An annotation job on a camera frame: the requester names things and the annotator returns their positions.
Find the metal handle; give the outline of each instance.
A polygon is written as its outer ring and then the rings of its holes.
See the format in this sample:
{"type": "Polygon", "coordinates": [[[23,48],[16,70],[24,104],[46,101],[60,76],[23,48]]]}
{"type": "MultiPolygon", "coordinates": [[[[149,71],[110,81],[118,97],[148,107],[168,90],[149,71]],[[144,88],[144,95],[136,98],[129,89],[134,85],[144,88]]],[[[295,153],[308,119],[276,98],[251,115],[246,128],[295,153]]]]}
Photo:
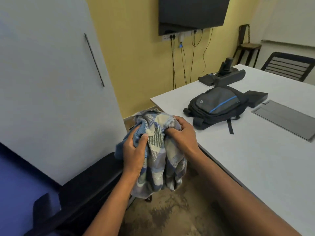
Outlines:
{"type": "MultiPolygon", "coordinates": [[[[100,75],[100,70],[99,70],[99,68],[98,68],[98,66],[97,66],[97,63],[96,63],[96,60],[95,60],[95,58],[94,58],[94,54],[93,54],[93,51],[92,51],[92,48],[91,48],[91,45],[90,45],[90,42],[89,42],[88,36],[87,36],[85,33],[84,33],[84,36],[85,36],[86,41],[88,42],[88,45],[89,45],[89,48],[90,48],[90,51],[91,51],[91,54],[92,54],[92,57],[93,57],[93,60],[94,60],[95,66],[96,66],[97,71],[99,72],[99,75],[100,75]]],[[[102,79],[102,76],[101,76],[101,75],[100,75],[100,80],[102,81],[102,85],[103,85],[103,87],[105,87],[105,85],[104,85],[104,82],[103,82],[103,79],[102,79]]]]}

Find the backpack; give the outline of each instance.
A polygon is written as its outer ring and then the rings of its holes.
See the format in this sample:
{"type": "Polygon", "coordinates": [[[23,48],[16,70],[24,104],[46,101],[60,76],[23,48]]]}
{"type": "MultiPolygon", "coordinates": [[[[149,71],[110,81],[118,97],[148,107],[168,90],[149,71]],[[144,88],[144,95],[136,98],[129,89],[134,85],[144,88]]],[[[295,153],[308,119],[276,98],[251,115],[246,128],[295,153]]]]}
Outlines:
{"type": "Polygon", "coordinates": [[[248,95],[229,86],[214,87],[193,98],[183,112],[194,117],[192,124],[198,130],[227,121],[230,134],[234,134],[231,119],[240,119],[248,100],[248,95]]]}

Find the towel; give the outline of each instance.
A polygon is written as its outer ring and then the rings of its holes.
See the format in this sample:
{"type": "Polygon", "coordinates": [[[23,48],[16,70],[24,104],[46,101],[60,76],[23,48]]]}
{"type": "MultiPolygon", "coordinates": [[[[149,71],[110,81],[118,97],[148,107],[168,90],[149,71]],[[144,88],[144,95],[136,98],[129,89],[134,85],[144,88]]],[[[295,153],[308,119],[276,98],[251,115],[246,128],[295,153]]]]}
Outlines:
{"type": "MultiPolygon", "coordinates": [[[[182,177],[186,173],[187,160],[176,146],[175,141],[171,137],[165,136],[164,131],[167,128],[175,128],[180,131],[180,124],[173,116],[162,113],[157,108],[138,112],[133,117],[135,117],[135,127],[141,125],[134,133],[134,146],[138,146],[139,139],[144,133],[148,134],[148,143],[143,167],[131,194],[138,198],[148,198],[153,192],[159,191],[165,186],[170,190],[175,190],[182,183],[182,177]]],[[[117,159],[123,159],[123,145],[130,132],[116,146],[115,157],[117,159]]]]}

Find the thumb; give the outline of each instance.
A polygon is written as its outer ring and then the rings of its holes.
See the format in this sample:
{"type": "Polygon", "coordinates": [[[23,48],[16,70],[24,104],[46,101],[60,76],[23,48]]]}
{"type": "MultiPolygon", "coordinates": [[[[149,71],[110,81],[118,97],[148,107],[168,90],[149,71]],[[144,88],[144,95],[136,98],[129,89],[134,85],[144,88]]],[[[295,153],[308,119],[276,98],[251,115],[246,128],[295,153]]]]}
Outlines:
{"type": "Polygon", "coordinates": [[[178,132],[179,132],[179,131],[176,130],[175,128],[168,128],[168,129],[165,130],[165,133],[166,133],[167,135],[171,136],[172,138],[174,138],[174,135],[175,135],[176,133],[178,133],[178,132]]]}
{"type": "Polygon", "coordinates": [[[139,149],[140,151],[141,150],[145,150],[145,148],[146,148],[146,144],[147,144],[147,142],[148,142],[148,134],[143,134],[142,136],[141,136],[141,138],[140,138],[140,140],[139,140],[139,144],[138,144],[138,146],[137,146],[137,149],[139,149]]]}

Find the blue wall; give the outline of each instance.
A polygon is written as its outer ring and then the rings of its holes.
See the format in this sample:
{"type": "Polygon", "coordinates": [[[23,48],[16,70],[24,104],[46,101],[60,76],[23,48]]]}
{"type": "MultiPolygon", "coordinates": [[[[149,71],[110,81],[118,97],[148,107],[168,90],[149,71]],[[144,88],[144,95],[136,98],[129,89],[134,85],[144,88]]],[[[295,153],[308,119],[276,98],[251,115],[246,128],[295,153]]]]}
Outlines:
{"type": "Polygon", "coordinates": [[[0,143],[0,235],[21,236],[33,228],[33,203],[50,193],[58,210],[58,185],[0,143]]]}

